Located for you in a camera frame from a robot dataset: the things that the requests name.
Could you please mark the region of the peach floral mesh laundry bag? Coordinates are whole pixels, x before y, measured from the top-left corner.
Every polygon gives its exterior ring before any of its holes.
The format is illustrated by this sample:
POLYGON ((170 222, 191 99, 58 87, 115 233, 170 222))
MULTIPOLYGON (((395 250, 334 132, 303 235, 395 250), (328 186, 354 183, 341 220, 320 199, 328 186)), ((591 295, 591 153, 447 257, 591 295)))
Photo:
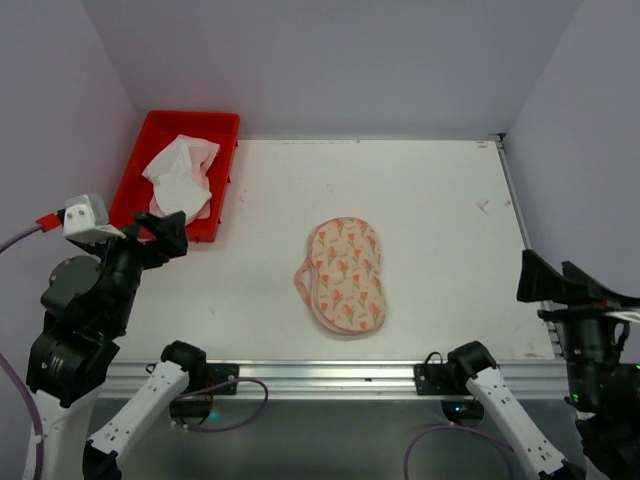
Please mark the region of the peach floral mesh laundry bag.
POLYGON ((387 315, 381 259, 377 233, 368 222, 334 218, 310 233, 294 284, 329 331, 354 337, 370 334, 384 325, 387 315))

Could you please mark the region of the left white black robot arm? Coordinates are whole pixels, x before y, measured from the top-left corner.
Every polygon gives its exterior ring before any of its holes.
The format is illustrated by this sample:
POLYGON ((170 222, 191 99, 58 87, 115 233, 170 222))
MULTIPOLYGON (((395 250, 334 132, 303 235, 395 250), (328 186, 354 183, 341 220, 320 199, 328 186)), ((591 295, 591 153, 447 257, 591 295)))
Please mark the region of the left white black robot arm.
POLYGON ((132 447, 159 414, 204 383, 205 352, 175 341, 118 414, 88 432, 143 272, 187 253, 186 215, 139 212, 123 229, 97 224, 82 206, 59 215, 65 237, 83 252, 53 269, 41 296, 43 331, 31 346, 26 374, 32 430, 23 476, 119 479, 132 447))

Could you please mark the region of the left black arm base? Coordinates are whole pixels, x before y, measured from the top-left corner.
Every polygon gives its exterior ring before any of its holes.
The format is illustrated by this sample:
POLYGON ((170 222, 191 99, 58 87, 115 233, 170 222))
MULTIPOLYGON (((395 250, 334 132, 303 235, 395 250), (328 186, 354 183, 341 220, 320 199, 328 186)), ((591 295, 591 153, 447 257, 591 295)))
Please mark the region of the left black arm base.
POLYGON ((237 430, 242 423, 207 427, 205 423, 213 413, 216 394, 234 395, 237 392, 239 367, 215 364, 209 367, 204 358, 186 365, 189 382, 185 391, 170 404, 171 420, 180 428, 203 434, 226 433, 237 430))

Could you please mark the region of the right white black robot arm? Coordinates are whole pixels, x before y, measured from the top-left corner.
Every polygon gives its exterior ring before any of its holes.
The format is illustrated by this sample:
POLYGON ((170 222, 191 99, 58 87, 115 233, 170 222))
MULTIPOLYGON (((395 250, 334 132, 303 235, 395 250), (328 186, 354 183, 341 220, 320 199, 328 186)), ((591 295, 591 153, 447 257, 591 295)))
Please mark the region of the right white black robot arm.
MULTIPOLYGON (((539 317, 561 328, 566 363, 564 401, 578 414, 575 427, 583 454, 609 479, 639 476, 639 369, 621 363, 639 300, 616 293, 569 261, 556 271, 536 252, 522 253, 516 294, 522 303, 552 302, 539 317)), ((500 367, 478 341, 447 356, 453 382, 464 387, 509 439, 531 479, 583 479, 526 415, 500 367)))

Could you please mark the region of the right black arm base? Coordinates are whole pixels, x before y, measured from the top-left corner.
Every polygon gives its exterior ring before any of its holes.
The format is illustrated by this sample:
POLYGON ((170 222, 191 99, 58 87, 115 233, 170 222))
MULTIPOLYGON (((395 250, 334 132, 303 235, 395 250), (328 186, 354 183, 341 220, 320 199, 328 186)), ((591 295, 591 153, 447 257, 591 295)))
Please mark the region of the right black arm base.
POLYGON ((483 420, 483 406, 456 381, 440 352, 430 352, 423 362, 413 366, 413 381, 418 396, 440 398, 442 413, 450 423, 474 426, 483 420))

